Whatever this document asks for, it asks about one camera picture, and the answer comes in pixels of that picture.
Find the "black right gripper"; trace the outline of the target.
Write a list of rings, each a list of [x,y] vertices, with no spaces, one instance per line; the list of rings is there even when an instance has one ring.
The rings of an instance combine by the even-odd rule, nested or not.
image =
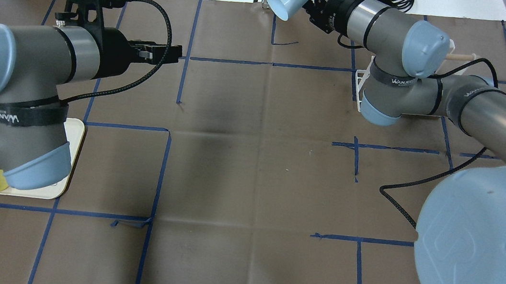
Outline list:
[[[347,24],[352,12],[363,0],[310,0],[309,21],[326,34],[332,31],[348,36]]]

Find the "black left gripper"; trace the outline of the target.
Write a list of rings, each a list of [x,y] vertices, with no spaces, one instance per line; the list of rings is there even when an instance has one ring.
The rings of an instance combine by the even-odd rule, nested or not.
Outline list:
[[[159,64],[177,63],[183,57],[181,45],[156,43],[153,41],[128,41],[118,29],[107,28],[103,30],[102,48],[100,51],[100,64],[95,79],[109,78],[122,75],[133,61]]]

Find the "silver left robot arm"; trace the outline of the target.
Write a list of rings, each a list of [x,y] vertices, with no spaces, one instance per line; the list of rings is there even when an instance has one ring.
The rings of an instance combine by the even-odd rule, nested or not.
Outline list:
[[[0,23],[0,170],[10,187],[31,190],[59,183],[71,170],[64,121],[68,106],[58,85],[120,75],[133,62],[175,63],[180,45],[128,41],[104,29],[102,50],[79,26]]]

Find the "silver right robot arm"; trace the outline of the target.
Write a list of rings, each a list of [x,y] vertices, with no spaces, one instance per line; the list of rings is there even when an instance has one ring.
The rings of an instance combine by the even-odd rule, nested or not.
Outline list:
[[[482,148],[447,119],[404,116],[394,126],[344,111],[355,129],[291,140],[266,161],[287,194],[262,196],[272,230],[255,235],[252,284],[419,284],[414,229],[380,195],[465,162]]]

